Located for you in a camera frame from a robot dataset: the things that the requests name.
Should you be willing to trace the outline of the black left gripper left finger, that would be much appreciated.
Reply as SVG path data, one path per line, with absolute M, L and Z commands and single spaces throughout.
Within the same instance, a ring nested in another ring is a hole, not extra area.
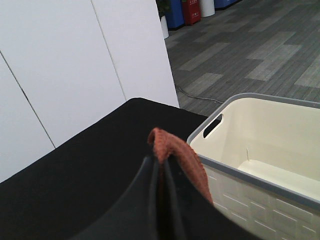
M 158 163 L 151 156 L 133 182 L 102 217 L 73 240 L 158 240 Z

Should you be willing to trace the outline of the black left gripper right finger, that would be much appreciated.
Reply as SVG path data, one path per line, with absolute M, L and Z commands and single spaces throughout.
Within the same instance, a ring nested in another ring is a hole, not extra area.
M 164 163 L 164 182 L 175 240 L 253 238 L 251 233 L 224 216 L 202 196 L 174 156 L 170 156 Z

